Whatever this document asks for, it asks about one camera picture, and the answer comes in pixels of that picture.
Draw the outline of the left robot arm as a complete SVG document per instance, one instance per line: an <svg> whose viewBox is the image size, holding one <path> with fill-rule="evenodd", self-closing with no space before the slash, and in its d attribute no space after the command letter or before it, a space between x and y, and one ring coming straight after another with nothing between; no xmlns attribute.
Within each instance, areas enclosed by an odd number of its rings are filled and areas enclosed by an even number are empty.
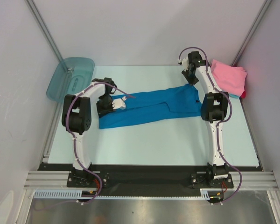
<svg viewBox="0 0 280 224"><path fill-rule="evenodd" d="M84 170L90 167L91 159L88 155L86 131L91 127L91 108L94 107L99 118L115 112L112 99L115 88L117 85L111 78L95 78L85 89L64 97L62 125L72 136L74 169Z"/></svg>

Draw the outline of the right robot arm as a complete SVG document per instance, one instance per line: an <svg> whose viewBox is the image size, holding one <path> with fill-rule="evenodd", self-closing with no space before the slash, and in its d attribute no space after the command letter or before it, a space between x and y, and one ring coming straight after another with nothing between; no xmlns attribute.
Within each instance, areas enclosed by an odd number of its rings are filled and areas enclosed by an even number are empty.
<svg viewBox="0 0 280 224"><path fill-rule="evenodd" d="M217 85L208 60L203 59L198 51L192 51L186 58L179 59L179 64L183 66L182 74L188 83L200 83L205 94L200 113L209 134L210 155L206 182L211 187L217 187L229 173L223 159L223 124L228 111L229 95Z"/></svg>

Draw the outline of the pink folded t-shirt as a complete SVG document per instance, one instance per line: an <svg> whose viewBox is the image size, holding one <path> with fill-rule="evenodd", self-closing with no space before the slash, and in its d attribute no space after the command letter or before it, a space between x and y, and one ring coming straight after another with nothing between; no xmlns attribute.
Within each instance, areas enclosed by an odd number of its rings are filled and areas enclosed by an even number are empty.
<svg viewBox="0 0 280 224"><path fill-rule="evenodd" d="M232 67L213 59L211 73L223 91L241 96L245 90L245 79L248 73L242 67Z"/></svg>

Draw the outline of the teal translucent plastic bin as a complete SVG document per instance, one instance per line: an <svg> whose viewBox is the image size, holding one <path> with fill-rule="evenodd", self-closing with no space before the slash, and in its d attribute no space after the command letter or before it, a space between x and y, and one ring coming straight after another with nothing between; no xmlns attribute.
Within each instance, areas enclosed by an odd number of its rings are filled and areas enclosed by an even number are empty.
<svg viewBox="0 0 280 224"><path fill-rule="evenodd" d="M95 63L90 58L69 57L57 66L46 91L48 99L63 103L67 94L75 95L88 87Z"/></svg>

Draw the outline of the light blue folded t-shirt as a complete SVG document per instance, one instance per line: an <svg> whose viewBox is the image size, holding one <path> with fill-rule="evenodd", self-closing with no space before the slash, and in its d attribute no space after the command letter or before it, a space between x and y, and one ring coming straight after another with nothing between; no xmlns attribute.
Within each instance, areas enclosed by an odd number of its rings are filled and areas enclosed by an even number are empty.
<svg viewBox="0 0 280 224"><path fill-rule="evenodd" d="M229 93L229 97L231 97L231 98L237 98L237 99L240 98L240 96L233 95L233 94L230 94L230 93Z"/></svg>

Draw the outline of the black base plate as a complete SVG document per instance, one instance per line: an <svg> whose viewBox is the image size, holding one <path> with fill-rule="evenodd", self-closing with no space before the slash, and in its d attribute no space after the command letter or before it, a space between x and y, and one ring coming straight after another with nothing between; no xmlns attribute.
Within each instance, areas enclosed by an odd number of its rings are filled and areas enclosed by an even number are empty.
<svg viewBox="0 0 280 224"><path fill-rule="evenodd" d="M199 190L219 192L242 184L242 172L262 172L257 168L229 168L228 177L211 180L207 166L91 165L90 171L70 164L42 163L37 171L69 171L66 189L90 190L103 196L198 196Z"/></svg>

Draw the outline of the right aluminium frame post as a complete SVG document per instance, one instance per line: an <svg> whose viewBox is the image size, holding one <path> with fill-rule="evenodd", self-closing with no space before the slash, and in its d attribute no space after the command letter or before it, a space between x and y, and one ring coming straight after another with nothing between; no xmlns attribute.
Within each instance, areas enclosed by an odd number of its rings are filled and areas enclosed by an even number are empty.
<svg viewBox="0 0 280 224"><path fill-rule="evenodd" d="M260 24L262 23L266 13L268 12L270 6L272 5L274 1L273 0L265 0L259 10L259 12L257 13L247 35L245 36L239 50L237 51L231 66L238 66L245 50L247 49L249 43L251 42L253 36L255 35L258 27L260 26Z"/></svg>

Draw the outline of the aluminium frame post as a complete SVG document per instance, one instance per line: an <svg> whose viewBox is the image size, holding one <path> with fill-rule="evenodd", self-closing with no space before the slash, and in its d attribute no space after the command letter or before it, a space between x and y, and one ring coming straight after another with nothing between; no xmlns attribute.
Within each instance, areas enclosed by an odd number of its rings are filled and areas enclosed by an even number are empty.
<svg viewBox="0 0 280 224"><path fill-rule="evenodd" d="M47 43L49 44L50 48L52 49L55 57L57 58L57 60L59 62L61 62L63 60L62 54L60 53L60 50L59 50L52 34L50 33L48 26L47 26L44 18L42 17L35 1L34 0L25 0L25 3L27 4L32 16L34 17L36 23L38 24L41 32L43 33Z"/></svg>
<svg viewBox="0 0 280 224"><path fill-rule="evenodd" d="M270 6L272 5L274 1L273 0L265 0L259 10L259 12L257 13L247 35L245 36L239 50L237 51L231 66L238 66L245 50L247 49L249 43L251 42L253 36L255 35L258 27L260 26L260 24L262 23L266 13L268 12Z"/></svg>

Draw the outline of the aluminium front rail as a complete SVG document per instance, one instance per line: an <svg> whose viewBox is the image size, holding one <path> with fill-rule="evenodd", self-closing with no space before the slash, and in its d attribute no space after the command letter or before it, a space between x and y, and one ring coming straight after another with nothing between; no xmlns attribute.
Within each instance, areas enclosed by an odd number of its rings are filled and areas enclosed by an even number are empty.
<svg viewBox="0 0 280 224"><path fill-rule="evenodd" d="M24 189L65 189L69 171L30 171ZM242 172L240 190L279 189L275 176L270 172Z"/></svg>

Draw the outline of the left aluminium frame post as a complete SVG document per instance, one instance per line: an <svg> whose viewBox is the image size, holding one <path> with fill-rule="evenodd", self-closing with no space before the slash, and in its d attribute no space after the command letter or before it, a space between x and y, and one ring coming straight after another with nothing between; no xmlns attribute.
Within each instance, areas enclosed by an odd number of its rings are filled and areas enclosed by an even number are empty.
<svg viewBox="0 0 280 224"><path fill-rule="evenodd" d="M57 60L59 62L61 62L63 60L62 54L60 53L60 50L59 50L52 34L50 33L48 26L47 26L44 18L42 17L35 1L34 0L25 0L25 3L27 4L32 16L34 17L36 23L38 24L41 32L43 33L47 43L49 44L50 48L52 49L55 57L57 58Z"/></svg>

